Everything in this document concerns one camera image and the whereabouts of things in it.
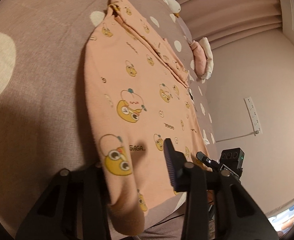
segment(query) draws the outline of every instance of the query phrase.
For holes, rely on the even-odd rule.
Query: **pink pillow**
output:
[[[192,43],[190,44],[190,48],[192,50],[192,53],[194,54],[194,70],[196,72],[196,75],[200,77],[206,72],[207,58],[205,52],[197,41],[192,41]]]

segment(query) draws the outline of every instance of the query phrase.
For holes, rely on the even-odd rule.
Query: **curtain fold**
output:
[[[194,40],[212,49],[282,26],[280,0],[177,0]]]

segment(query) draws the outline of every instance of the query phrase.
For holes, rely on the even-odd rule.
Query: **polka dot bedsheet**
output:
[[[176,17],[163,0],[128,1],[187,69],[199,127],[217,159],[207,84],[194,73]],[[12,235],[57,171],[98,161],[85,101],[84,48],[108,3],[0,1],[0,222]]]

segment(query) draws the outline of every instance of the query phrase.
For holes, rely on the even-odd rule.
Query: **electrical socket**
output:
[[[259,131],[259,133],[263,133],[262,128],[260,126],[259,119],[258,119],[257,111],[256,111],[256,108],[253,103],[253,100],[251,99],[251,97],[244,98],[244,100],[245,100],[245,103],[246,103],[246,106],[247,106],[247,109],[249,112],[250,120],[253,125],[254,131]]]

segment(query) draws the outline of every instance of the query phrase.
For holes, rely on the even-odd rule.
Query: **white power strip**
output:
[[[249,115],[250,115],[250,120],[251,120],[251,122],[253,124],[254,132],[263,133],[262,128],[260,126],[259,119],[258,119],[258,115],[257,115],[257,112],[256,112],[256,108],[255,108],[254,103],[253,103],[253,100],[251,99],[251,97],[244,98],[244,100],[245,100],[245,103],[246,103],[246,106],[247,106],[247,109],[248,109],[248,112],[249,112]]]

